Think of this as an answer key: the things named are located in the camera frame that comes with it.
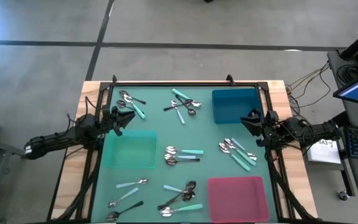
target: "pink tray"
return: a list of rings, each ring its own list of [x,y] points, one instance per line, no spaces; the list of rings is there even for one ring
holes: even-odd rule
[[[265,188],[260,177],[208,179],[209,217],[214,223],[269,220]]]

